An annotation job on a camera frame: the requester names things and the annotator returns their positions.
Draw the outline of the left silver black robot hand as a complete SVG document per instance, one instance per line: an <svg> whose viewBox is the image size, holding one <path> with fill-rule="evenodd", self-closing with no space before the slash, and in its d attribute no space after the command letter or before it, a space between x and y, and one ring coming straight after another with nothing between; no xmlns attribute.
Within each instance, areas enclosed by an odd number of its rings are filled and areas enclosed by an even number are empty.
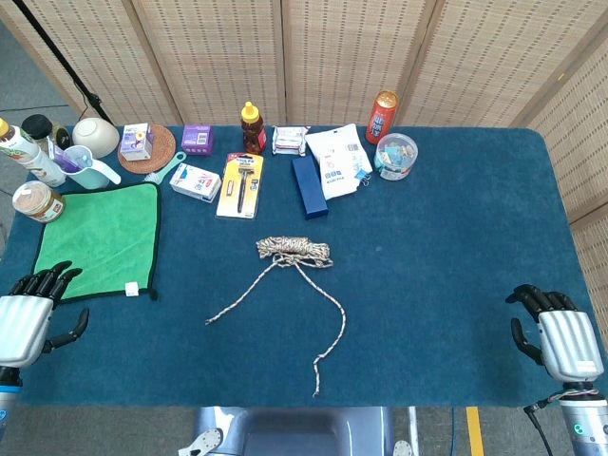
<svg viewBox="0 0 608 456"><path fill-rule="evenodd" d="M23 369L42 354L78 340L85 332L89 309L83 309L68 332L48 337L55 310L70 282L82 273L70 260L19 278L1 297L1 367Z"/></svg>

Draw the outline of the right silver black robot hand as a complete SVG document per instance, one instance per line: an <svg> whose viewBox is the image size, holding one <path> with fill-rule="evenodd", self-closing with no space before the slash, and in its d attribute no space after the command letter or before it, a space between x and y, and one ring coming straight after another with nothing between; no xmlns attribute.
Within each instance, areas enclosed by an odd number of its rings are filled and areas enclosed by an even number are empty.
<svg viewBox="0 0 608 456"><path fill-rule="evenodd" d="M541 344L536 347L524 336L521 320L513 318L511 335L517 349L544 367L554 380L591 383L604 373L590 317L568 295L523 284L514 288L505 301L523 304L539 332Z"/></svg>

